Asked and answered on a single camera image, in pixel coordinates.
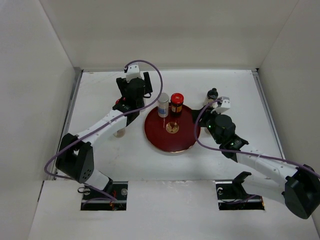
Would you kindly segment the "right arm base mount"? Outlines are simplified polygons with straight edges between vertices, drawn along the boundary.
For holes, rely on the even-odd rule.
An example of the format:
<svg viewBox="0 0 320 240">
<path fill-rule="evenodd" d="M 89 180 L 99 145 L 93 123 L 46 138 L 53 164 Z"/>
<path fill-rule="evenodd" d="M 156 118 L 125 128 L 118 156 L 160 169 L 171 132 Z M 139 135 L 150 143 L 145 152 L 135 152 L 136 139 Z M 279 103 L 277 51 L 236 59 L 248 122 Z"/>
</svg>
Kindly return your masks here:
<svg viewBox="0 0 320 240">
<path fill-rule="evenodd" d="M 265 210 L 263 198 L 259 195 L 248 194 L 242 186 L 251 175 L 250 172 L 243 171 L 234 179 L 215 182 L 220 211 Z"/>
</svg>

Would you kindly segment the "silver cap shaker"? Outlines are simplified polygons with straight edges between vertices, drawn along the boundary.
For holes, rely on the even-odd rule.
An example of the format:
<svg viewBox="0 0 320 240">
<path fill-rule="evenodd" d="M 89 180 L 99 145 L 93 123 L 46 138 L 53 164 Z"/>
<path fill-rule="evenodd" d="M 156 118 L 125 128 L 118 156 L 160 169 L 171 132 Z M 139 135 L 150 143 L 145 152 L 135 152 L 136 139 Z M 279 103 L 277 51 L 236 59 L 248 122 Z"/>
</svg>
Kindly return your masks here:
<svg viewBox="0 0 320 240">
<path fill-rule="evenodd" d="M 161 93 L 157 100 L 157 113 L 161 118 L 166 118 L 169 115 L 169 96 L 167 93 Z"/>
</svg>

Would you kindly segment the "aluminium table edge rail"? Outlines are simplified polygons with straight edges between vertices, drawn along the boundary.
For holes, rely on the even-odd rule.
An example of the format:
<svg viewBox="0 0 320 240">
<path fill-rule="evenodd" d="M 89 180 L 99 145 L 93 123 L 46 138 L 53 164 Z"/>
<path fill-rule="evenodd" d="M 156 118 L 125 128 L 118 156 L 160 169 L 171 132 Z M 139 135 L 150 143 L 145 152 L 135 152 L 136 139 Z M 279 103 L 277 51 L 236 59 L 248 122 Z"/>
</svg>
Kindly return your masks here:
<svg viewBox="0 0 320 240">
<path fill-rule="evenodd" d="M 80 67 L 74 67 L 73 70 L 75 72 L 75 76 L 74 76 L 72 90 L 70 93 L 70 98 L 68 101 L 68 106 L 67 106 L 67 110 L 66 110 L 66 114 L 65 114 L 65 118 L 64 118 L 64 123 L 62 126 L 62 131 L 61 131 L 61 135 L 60 135 L 60 139 L 59 139 L 59 143 L 58 143 L 58 147 L 57 147 L 57 151 L 56 151 L 57 153 L 60 150 L 60 145 L 61 145 L 63 136 L 65 134 L 67 134 L 69 131 L 69 126 L 71 123 L 71 118 L 72 118 L 72 114 L 74 111 L 74 107 L 75 107 L 75 103 L 76 103 L 76 99 L 77 99 L 77 95 L 78 95 L 78 91 L 79 91 L 79 87 L 80 87 L 80 83 L 81 83 L 81 79 L 82 79 L 82 75 L 83 75 L 83 71 L 84 71 Z"/>
</svg>

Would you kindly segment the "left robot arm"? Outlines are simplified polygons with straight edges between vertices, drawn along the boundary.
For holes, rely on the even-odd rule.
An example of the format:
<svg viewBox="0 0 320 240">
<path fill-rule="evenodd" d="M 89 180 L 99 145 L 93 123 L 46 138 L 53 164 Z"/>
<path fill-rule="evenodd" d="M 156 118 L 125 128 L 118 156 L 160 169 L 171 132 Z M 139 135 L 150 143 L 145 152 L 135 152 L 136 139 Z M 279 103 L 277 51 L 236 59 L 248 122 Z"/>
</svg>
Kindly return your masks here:
<svg viewBox="0 0 320 240">
<path fill-rule="evenodd" d="M 67 133 L 62 138 L 60 150 L 72 146 L 55 161 L 59 171 L 80 184 L 92 186 L 103 200 L 112 195 L 113 180 L 95 167 L 94 150 L 111 135 L 130 125 L 140 115 L 145 98 L 150 98 L 153 92 L 148 72 L 144 72 L 142 77 L 128 73 L 125 78 L 117 78 L 116 83 L 121 98 L 93 126 L 75 135 Z"/>
</svg>

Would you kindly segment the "white powder glass jar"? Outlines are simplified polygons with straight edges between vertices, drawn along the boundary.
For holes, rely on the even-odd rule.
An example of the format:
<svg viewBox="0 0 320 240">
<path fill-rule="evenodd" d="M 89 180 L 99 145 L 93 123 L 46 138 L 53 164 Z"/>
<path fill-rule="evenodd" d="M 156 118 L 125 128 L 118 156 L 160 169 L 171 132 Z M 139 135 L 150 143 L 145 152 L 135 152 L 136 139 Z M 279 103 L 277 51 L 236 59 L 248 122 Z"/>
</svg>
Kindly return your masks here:
<svg viewBox="0 0 320 240">
<path fill-rule="evenodd" d="M 204 99 L 203 105 L 207 105 L 208 103 L 216 100 L 218 98 L 219 94 L 216 88 L 212 88 L 210 89 L 207 94 L 206 97 Z"/>
</svg>

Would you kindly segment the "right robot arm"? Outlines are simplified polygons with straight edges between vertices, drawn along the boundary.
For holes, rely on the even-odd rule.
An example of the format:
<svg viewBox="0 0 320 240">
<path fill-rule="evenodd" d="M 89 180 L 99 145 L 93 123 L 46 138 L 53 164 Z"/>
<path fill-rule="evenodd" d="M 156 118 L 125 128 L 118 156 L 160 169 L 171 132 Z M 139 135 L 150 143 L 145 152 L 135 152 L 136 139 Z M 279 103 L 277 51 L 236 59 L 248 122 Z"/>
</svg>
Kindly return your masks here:
<svg viewBox="0 0 320 240">
<path fill-rule="evenodd" d="M 226 114 L 202 107 L 192 110 L 194 126 L 206 128 L 227 159 L 250 167 L 266 180 L 249 178 L 242 172 L 233 179 L 232 192 L 238 198 L 248 195 L 269 197 L 284 204 L 301 219 L 308 219 L 320 205 L 320 175 L 306 164 L 264 155 L 236 134 L 236 125 Z"/>
</svg>

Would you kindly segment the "red round tray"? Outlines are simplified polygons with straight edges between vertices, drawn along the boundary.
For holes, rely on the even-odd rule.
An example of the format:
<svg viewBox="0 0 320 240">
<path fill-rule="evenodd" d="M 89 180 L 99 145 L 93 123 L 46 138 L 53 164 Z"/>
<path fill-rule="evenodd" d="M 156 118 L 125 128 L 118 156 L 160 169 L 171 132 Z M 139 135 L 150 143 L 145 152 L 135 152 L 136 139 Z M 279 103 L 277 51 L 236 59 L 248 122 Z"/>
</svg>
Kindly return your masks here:
<svg viewBox="0 0 320 240">
<path fill-rule="evenodd" d="M 147 140 L 157 149 L 166 153 L 180 153 L 190 149 L 196 143 L 201 128 L 195 127 L 192 109 L 182 106 L 181 115 L 160 117 L 158 108 L 154 107 L 144 121 L 144 133 Z"/>
</svg>

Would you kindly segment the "black lid spice jar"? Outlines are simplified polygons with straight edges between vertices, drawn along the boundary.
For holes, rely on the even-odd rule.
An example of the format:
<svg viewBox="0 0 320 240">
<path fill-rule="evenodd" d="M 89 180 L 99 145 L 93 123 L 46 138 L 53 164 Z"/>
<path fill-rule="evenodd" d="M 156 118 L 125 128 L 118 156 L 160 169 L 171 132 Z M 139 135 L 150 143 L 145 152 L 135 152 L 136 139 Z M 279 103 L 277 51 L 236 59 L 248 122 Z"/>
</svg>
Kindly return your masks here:
<svg viewBox="0 0 320 240">
<path fill-rule="evenodd" d="M 120 130 L 117 130 L 113 135 L 116 137 L 116 138 L 122 138 L 126 133 L 126 129 L 125 128 L 122 128 Z"/>
</svg>

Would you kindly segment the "red cap sauce jar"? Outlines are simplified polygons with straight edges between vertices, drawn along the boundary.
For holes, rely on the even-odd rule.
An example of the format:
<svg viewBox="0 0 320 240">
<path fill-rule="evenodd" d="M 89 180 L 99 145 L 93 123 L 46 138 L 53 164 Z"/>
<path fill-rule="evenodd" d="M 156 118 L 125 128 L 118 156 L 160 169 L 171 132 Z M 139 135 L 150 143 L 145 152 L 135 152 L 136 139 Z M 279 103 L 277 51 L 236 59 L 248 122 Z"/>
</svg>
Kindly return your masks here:
<svg viewBox="0 0 320 240">
<path fill-rule="evenodd" d="M 171 114 L 175 117 L 180 116 L 183 109 L 184 96 L 181 93 L 173 93 L 170 98 Z"/>
</svg>

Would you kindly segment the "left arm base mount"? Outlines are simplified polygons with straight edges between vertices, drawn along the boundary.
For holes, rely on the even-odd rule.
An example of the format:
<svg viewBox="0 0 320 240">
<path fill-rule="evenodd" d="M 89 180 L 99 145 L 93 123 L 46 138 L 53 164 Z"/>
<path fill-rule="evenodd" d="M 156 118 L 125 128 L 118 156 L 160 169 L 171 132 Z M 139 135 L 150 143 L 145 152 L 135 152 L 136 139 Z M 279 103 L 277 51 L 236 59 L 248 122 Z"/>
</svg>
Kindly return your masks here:
<svg viewBox="0 0 320 240">
<path fill-rule="evenodd" d="M 82 194 L 80 203 L 81 211 L 125 211 L 128 198 L 127 181 L 116 181 L 107 193 L 84 185 L 77 192 Z"/>
</svg>

